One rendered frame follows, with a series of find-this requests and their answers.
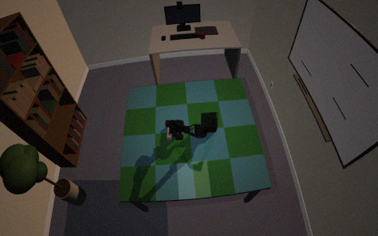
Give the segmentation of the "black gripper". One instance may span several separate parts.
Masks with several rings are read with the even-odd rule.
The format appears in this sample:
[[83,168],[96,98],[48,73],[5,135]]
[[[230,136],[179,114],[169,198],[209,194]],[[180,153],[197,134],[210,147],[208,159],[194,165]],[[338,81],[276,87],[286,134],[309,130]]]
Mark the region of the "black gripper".
[[180,130],[177,130],[177,132],[179,133],[178,135],[175,135],[175,139],[176,140],[182,140],[183,139],[183,135],[181,134],[181,131]]

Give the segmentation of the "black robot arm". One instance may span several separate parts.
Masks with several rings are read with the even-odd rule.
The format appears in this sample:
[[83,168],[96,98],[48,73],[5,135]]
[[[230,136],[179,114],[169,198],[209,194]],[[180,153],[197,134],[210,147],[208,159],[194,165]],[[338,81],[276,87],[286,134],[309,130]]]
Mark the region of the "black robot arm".
[[190,134],[192,136],[201,136],[205,130],[216,128],[216,118],[214,117],[208,117],[208,120],[205,120],[205,124],[192,124],[192,126],[195,126],[195,134],[190,132],[191,126],[185,126],[183,125],[182,120],[166,120],[165,126],[169,127],[169,132],[172,134],[174,132],[177,132],[177,130],[180,130],[182,132],[185,132],[186,134]]

